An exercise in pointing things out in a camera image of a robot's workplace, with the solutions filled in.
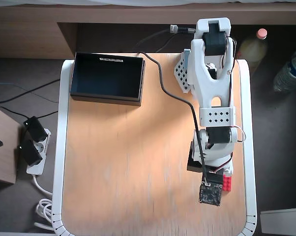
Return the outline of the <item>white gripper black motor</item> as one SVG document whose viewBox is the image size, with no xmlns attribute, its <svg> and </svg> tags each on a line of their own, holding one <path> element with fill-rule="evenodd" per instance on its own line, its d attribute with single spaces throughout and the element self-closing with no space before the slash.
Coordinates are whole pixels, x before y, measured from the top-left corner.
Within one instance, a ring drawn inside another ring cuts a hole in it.
<svg viewBox="0 0 296 236">
<path fill-rule="evenodd" d="M 223 175 L 233 175 L 232 152 L 234 151 L 234 144 L 215 144 L 210 149 L 205 149 L 204 151 L 207 170 L 218 173 L 223 169 Z M 190 145 L 187 170 L 198 173 L 203 171 L 200 150 L 197 144 Z"/>
</svg>

